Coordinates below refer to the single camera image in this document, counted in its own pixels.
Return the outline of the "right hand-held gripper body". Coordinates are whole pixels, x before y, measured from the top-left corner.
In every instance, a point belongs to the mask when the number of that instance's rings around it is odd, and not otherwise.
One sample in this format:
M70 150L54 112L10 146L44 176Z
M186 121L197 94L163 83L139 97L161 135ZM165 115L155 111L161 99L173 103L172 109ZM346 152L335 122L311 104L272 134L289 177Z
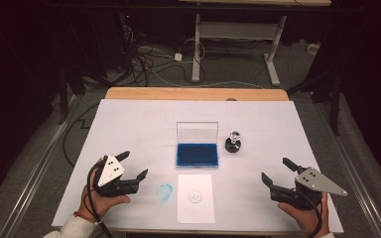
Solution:
M317 207L324 192L347 196L347 191L327 178L315 168L292 167L297 172L295 188L285 188L274 185L269 180L271 199L278 202L286 202L300 210L311 210Z

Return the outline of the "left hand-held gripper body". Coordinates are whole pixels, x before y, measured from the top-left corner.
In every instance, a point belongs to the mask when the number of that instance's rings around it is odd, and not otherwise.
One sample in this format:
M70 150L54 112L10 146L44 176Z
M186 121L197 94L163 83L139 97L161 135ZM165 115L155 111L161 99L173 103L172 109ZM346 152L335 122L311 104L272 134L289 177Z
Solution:
M125 170L118 162L116 156L105 155L97 164L94 174L93 187L98 194L104 197L116 197L136 193L139 182L136 179L122 180Z

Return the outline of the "black round stamp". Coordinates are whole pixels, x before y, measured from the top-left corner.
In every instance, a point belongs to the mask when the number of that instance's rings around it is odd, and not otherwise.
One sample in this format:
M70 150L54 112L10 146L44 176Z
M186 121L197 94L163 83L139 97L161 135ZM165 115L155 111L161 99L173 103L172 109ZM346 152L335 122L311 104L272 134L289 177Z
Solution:
M237 140L235 142L232 142L232 140L228 138L225 141L224 147L225 147L225 150L229 153L237 153L241 148L241 141Z

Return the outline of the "blue ink pad case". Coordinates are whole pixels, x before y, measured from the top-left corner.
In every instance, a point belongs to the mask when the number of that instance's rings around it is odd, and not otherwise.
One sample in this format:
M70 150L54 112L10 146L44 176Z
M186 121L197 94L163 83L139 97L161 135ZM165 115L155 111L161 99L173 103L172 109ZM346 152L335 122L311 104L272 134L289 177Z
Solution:
M177 166L180 168L216 168L217 122L177 123Z

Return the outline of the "person's left hand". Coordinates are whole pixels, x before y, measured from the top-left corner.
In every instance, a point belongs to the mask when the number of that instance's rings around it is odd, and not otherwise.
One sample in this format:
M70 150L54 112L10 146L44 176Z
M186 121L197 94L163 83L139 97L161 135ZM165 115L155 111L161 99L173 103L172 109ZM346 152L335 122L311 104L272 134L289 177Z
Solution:
M85 186L82 191L79 209L73 213L90 222L99 221L113 206L122 203L129 203L131 198L128 195L116 197L104 197L92 188L95 168L88 173Z

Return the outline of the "person's right hand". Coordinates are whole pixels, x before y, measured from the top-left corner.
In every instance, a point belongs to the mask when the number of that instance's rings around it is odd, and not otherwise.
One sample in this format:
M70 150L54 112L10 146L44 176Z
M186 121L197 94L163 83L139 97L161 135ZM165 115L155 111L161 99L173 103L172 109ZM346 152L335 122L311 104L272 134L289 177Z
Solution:
M327 194L322 194L321 204L317 206L317 212L313 210L298 210L291 204L279 202L278 207L291 216L298 224L301 231L308 238L318 238L330 232L328 225Z

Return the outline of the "white table cover board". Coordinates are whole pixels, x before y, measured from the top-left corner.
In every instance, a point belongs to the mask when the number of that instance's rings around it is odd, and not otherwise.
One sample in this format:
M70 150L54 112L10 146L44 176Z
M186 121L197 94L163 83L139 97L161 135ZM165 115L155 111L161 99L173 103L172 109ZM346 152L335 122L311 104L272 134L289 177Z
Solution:
M177 123L217 122L219 165L181 169L176 165ZM225 150L233 131L240 133L237 153ZM132 201L112 208L105 224L119 231L174 233L298 234L297 223L281 211L262 183L292 187L295 173L282 161L303 167L317 161L295 104L291 101L101 101L67 184L54 225L61 226L78 206L86 177L104 155L129 151L124 178L147 170ZM214 223L178 222L179 175L211 175Z

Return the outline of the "white paper sheet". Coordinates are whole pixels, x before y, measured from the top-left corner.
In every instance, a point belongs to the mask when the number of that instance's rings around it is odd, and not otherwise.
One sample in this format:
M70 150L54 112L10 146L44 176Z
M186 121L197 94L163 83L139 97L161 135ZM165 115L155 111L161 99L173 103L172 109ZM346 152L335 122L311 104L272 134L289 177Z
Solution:
M179 175L178 222L215 222L211 175Z

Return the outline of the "black metal stand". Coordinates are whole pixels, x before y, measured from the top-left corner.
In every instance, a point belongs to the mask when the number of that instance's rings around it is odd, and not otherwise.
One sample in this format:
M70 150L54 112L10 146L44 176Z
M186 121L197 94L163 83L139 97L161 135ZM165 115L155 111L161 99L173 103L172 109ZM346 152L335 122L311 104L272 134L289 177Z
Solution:
M304 82L286 90L288 95L292 95L299 91L310 92L312 94L313 103L329 103L329 126L333 134L338 136L337 120L341 92L340 76L330 70L325 71L318 76L306 79Z

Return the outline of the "wooden table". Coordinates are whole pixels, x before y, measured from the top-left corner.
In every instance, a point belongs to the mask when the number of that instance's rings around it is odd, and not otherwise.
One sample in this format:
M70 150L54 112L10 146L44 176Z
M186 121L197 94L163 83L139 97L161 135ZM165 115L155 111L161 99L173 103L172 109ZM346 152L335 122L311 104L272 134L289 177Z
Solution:
M203 100L203 101L288 101L282 89L248 88L172 88L172 87L111 87L106 99L132 100Z

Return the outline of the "metal floor rail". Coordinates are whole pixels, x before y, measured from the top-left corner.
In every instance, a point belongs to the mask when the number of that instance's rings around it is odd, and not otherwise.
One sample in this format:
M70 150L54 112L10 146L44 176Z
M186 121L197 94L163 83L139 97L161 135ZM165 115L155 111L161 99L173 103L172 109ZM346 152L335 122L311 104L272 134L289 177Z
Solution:
M40 159L32 168L32 171L28 176L28 180L18 196L9 217L0 228L0 238L12 238L14 236L49 167L49 164L53 158L53 153L60 141L60 137L66 131L69 121L80 104L81 99L81 96L73 95L68 101L67 114L63 117L62 121L58 122L56 125L56 128L51 133L50 141L47 143Z
M351 238L381 238L381 167L366 144L344 97L339 102L338 135L328 128L337 149L342 173L348 182L352 208L340 207L345 235Z

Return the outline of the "white desk frame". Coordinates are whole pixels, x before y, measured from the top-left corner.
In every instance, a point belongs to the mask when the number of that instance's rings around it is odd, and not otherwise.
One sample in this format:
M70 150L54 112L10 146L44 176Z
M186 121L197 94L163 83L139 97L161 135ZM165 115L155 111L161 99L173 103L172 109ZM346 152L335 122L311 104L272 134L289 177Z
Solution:
M279 7L291 8L301 7L302 9L329 7L330 0L181 0L192 3L195 7L207 7L209 4L214 7ZM280 43L282 33L285 29L287 15L281 15L277 23L238 23L231 20L205 21L200 13L195 14L194 25L194 50L192 58L192 82L201 82L202 66L200 62L205 53L205 47L200 39L228 39L228 40L255 40L271 41L271 49L263 54L264 65L268 71L271 84L279 86L281 84L279 76L274 66L274 57Z

